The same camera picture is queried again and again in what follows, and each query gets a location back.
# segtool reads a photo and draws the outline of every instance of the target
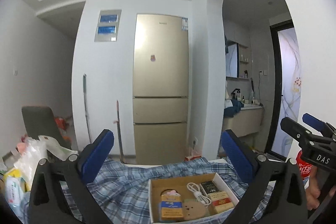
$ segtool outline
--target cookie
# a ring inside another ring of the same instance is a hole
[[[183,219],[185,221],[200,219],[207,213],[207,208],[200,202],[187,201],[182,204]]]

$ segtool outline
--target soap dispenser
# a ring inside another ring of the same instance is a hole
[[[240,89],[237,89],[237,100],[241,101],[242,100],[242,94],[240,92]]]

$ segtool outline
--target refrigerator drawer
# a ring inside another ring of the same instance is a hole
[[[186,123],[134,125],[137,164],[182,162],[186,155],[186,133]]]
[[[186,122],[188,98],[134,98],[134,123]]]

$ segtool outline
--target blue plaid fabric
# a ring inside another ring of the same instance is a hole
[[[241,199],[248,185],[241,182],[231,162],[228,159],[226,160],[228,161],[227,164],[219,164],[208,162],[205,158],[201,158],[148,169],[128,167],[120,162],[106,160],[95,181],[88,184],[87,188],[114,224],[148,224],[150,223],[148,208],[149,179],[218,173],[236,197]],[[268,186],[265,196],[251,222],[261,218],[272,190],[273,188]],[[82,216],[66,185],[63,185],[63,191],[73,215],[81,221]],[[29,197],[27,196],[21,204],[22,221],[24,224],[28,224],[28,202]],[[220,224],[228,214],[208,223]]]

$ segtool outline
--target refrigerator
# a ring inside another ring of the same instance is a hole
[[[133,121],[137,164],[186,156],[189,45],[187,19],[138,14],[134,44]]]

